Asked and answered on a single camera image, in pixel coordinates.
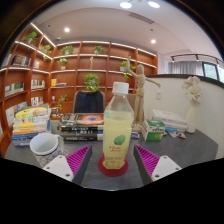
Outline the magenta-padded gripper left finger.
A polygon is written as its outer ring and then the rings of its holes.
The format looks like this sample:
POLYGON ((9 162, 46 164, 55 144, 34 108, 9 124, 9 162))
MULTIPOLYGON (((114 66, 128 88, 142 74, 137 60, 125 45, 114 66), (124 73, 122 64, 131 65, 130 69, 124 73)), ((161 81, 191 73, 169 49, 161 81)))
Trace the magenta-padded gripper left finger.
POLYGON ((80 185, 91 156, 92 146, 87 145, 72 152, 68 156, 58 155, 44 167, 44 170, 80 185))

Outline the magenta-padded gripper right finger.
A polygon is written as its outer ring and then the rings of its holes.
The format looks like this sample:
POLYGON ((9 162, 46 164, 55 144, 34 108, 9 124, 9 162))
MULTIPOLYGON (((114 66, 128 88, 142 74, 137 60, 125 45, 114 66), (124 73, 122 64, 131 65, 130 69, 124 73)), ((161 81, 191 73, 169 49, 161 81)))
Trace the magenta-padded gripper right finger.
POLYGON ((138 145, 134 146, 134 157, 144 185, 181 170, 167 155, 158 156, 138 145))

